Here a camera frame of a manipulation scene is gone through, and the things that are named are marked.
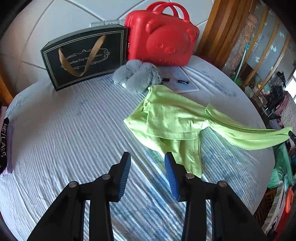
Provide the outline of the lime green t-shirt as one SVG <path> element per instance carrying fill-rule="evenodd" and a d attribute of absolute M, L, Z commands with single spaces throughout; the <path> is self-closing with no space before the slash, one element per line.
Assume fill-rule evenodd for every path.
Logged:
<path fill-rule="evenodd" d="M 199 133 L 211 128 L 230 144 L 245 150 L 270 148 L 289 139 L 291 127 L 256 129 L 240 124 L 214 106 L 202 106 L 164 85 L 148 88 L 138 107 L 124 120 L 133 135 L 161 156 L 171 152 L 189 173 L 202 176 Z"/>

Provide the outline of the folded dark clothes stack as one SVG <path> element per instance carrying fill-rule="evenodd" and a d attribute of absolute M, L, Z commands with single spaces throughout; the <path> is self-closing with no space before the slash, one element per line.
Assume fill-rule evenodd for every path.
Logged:
<path fill-rule="evenodd" d="M 13 172 L 11 151 L 14 127 L 6 115 L 6 106 L 1 107 L 1 177 Z"/>

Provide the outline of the striped white bed sheet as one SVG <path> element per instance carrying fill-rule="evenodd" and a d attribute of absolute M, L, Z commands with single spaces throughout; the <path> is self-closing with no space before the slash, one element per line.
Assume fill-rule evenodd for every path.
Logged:
<path fill-rule="evenodd" d="M 183 71 L 200 89 L 183 96 L 210 103 L 244 125 L 265 128 L 248 97 L 219 69 L 192 56 Z M 110 204 L 115 240 L 181 239 L 186 205 L 171 195 L 164 159 L 123 122 L 145 96 L 130 94 L 106 75 L 58 92 L 45 78 L 14 98 L 6 111 L 14 128 L 13 172 L 1 177 L 1 214 L 17 240 L 27 240 L 70 181 L 95 180 L 125 151 L 132 158 L 125 193 Z M 246 151 L 210 128 L 200 140 L 202 179 L 225 180 L 254 213 L 274 167 L 273 149 Z"/>

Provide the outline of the white paper booklet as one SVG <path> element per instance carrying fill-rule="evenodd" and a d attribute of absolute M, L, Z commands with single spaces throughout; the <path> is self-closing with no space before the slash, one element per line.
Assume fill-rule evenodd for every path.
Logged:
<path fill-rule="evenodd" d="M 182 70 L 182 68 L 175 66 L 159 66 L 158 69 L 161 78 L 189 81 L 189 84 L 177 83 L 175 81 L 162 82 L 163 85 L 168 87 L 173 92 L 181 94 L 200 90 L 199 87 L 197 87 L 197 85 L 194 84 L 188 75 Z"/>

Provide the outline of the black white marker pen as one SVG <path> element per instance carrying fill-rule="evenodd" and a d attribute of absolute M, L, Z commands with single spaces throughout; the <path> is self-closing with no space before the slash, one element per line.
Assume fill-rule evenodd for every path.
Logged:
<path fill-rule="evenodd" d="M 189 81 L 186 81 L 186 80 L 178 80 L 178 79 L 162 78 L 162 82 L 170 82 L 170 81 L 175 81 L 175 82 L 177 82 L 177 83 L 182 83 L 182 84 L 189 84 Z"/>

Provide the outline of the grey fluffy plush toy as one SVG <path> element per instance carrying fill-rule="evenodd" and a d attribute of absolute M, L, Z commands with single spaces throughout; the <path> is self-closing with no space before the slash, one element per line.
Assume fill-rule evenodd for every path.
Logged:
<path fill-rule="evenodd" d="M 158 68 L 140 60 L 127 61 L 114 72 L 112 79 L 115 84 L 133 94 L 142 94 L 150 86 L 162 83 Z"/>

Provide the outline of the dark green gift bag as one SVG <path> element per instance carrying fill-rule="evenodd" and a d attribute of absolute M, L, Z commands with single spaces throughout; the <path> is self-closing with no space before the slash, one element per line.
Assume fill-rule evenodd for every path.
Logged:
<path fill-rule="evenodd" d="M 41 54 L 55 90 L 114 73 L 126 63 L 127 32 L 122 25 L 102 25 L 48 42 Z"/>

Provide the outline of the red bear suitcase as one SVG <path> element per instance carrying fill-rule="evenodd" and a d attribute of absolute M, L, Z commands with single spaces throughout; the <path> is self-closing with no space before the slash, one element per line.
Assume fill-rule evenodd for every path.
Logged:
<path fill-rule="evenodd" d="M 194 52 L 200 31 L 178 3 L 158 1 L 145 10 L 130 12 L 127 59 L 156 66 L 185 66 Z"/>

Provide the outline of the wooden door frame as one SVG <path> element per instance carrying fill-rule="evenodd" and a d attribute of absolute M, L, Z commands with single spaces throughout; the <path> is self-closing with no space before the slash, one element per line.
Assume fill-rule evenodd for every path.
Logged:
<path fill-rule="evenodd" d="M 196 55 L 222 69 L 257 1 L 214 1 Z"/>

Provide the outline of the white wall socket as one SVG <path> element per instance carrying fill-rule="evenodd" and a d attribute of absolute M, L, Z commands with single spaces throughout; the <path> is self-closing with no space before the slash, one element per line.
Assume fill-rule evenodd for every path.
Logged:
<path fill-rule="evenodd" d="M 106 21 L 93 22 L 90 24 L 90 27 L 98 27 L 103 25 L 116 25 L 116 24 L 120 24 L 120 20 L 106 20 Z"/>

